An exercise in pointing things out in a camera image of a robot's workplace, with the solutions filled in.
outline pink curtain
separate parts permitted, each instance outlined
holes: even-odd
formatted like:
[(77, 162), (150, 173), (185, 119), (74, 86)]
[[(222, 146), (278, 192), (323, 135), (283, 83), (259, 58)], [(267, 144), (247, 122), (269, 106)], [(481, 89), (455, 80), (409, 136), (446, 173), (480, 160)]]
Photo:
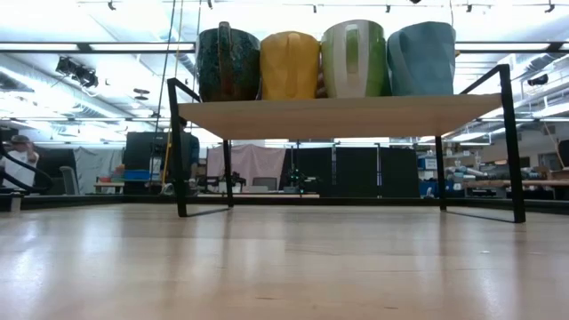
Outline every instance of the pink curtain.
[[(255, 177), (274, 177), (280, 183), (284, 148), (263, 148), (249, 145), (231, 147), (231, 171), (239, 172), (241, 178), (247, 179), (247, 186), (252, 185)], [(207, 176), (220, 177), (225, 170), (223, 147), (212, 148), (207, 154)]]

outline shelf leg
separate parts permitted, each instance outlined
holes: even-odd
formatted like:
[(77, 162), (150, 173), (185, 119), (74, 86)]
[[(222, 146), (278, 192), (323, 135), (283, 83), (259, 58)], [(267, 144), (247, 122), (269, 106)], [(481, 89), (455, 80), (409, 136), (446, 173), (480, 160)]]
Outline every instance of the shelf leg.
[(178, 216), (188, 217), (186, 208), (186, 183), (184, 182), (182, 161), (181, 161), (181, 137), (180, 137), (180, 114), (178, 113), (178, 96), (176, 95), (175, 79), (168, 79), (168, 98), (170, 100), (170, 113), (172, 125), (172, 159), (174, 190), (176, 193), (176, 204), (178, 205)]
[(522, 187), (521, 164), (517, 148), (516, 113), (509, 75), (509, 65), (500, 65), (501, 105), (504, 109), (504, 127), (508, 149), (509, 179), (512, 187), (514, 222), (525, 222), (524, 189)]
[(225, 162), (225, 184), (228, 190), (228, 206), (233, 208), (233, 183), (231, 181), (231, 149), (229, 141), (223, 141), (223, 161)]
[(438, 202), (441, 211), (446, 211), (445, 162), (443, 161), (443, 140), (441, 136), (435, 137), (435, 151), (437, 152)]

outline chair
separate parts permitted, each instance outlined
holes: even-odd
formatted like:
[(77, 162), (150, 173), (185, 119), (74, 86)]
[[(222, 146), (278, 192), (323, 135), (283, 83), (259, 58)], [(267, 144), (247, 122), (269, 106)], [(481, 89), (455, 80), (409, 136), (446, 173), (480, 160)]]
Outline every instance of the chair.
[(79, 185), (77, 184), (77, 176), (75, 175), (75, 170), (68, 166), (61, 166), (60, 171), (63, 174), (65, 194), (68, 196), (79, 195)]
[(276, 178), (274, 177), (255, 177), (252, 179), (253, 186), (266, 186), (268, 191), (278, 190)]

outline mug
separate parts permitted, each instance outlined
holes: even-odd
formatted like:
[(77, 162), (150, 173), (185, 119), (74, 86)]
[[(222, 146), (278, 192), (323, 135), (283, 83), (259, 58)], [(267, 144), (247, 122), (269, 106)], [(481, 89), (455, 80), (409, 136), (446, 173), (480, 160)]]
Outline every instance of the mug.
[(260, 83), (260, 42), (228, 22), (199, 34), (197, 82), (203, 102), (255, 100)]
[(264, 100), (314, 99), (320, 43), (300, 32), (281, 32), (260, 42), (260, 77)]
[(423, 22), (389, 37), (391, 89), (397, 96), (454, 94), (455, 31), (443, 22)]
[(383, 28), (351, 20), (328, 28), (322, 37), (322, 64), (329, 98), (390, 95)]

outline desk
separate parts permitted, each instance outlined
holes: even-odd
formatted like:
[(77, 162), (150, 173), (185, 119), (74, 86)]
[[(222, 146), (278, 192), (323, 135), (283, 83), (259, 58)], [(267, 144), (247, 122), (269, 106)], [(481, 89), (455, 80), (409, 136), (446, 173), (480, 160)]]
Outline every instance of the desk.
[[(507, 187), (510, 187), (509, 180), (480, 180), (480, 181), (466, 181), (462, 183), (467, 196), (472, 196), (473, 188), (493, 188), (496, 191), (496, 196), (501, 198), (507, 197)], [(554, 189), (554, 198), (563, 199), (564, 192), (569, 188), (569, 180), (522, 180), (522, 186), (539, 186), (551, 187)]]
[(122, 193), (124, 182), (96, 182), (94, 185), (95, 193), (102, 193), (103, 188), (115, 188), (115, 194)]

